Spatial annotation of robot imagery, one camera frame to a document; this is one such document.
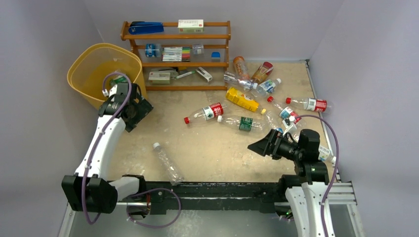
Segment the dark green label bottle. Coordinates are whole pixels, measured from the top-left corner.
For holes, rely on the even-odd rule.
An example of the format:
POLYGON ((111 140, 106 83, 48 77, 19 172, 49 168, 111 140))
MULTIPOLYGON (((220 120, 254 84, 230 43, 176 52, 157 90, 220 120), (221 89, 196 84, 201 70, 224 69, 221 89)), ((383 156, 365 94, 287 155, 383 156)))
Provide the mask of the dark green label bottle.
POLYGON ((243 116, 218 116, 217 122, 232 129, 248 133, 264 133, 269 130, 268 124, 260 119, 243 116))

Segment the green white label bottle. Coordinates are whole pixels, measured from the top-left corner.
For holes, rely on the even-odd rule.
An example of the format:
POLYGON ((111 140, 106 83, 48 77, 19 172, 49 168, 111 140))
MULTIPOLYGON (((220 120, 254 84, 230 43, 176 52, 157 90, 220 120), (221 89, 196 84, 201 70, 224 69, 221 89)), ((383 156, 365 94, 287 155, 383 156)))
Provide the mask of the green white label bottle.
POLYGON ((110 87, 113 87, 119 83, 126 83, 126 82, 127 82, 126 74, 122 72, 118 72, 118 71, 112 72, 107 80, 107 83, 110 87))

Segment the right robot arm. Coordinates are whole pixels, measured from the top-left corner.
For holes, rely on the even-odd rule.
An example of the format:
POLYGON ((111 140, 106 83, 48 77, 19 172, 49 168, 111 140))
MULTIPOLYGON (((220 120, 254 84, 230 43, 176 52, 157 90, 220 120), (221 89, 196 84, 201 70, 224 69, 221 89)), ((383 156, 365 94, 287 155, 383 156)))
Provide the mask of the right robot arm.
POLYGON ((319 147, 320 135, 311 129, 303 129, 298 141, 272 129, 248 145, 260 156, 293 161, 295 174, 280 178, 277 194, 288 201, 300 237, 335 236, 328 200, 332 183, 327 166, 319 160, 319 147))

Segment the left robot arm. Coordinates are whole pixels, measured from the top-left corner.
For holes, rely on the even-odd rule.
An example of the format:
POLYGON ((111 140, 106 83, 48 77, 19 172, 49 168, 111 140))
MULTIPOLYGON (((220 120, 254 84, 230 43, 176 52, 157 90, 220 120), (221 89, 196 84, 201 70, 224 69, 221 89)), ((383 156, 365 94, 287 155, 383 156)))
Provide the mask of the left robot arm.
POLYGON ((61 187, 73 211, 112 213, 118 201, 147 197, 142 175, 125 174, 108 180, 108 166, 124 131, 131 132, 153 109, 139 85, 122 82, 108 91, 98 110, 95 134, 88 151, 73 175, 65 175, 61 187))

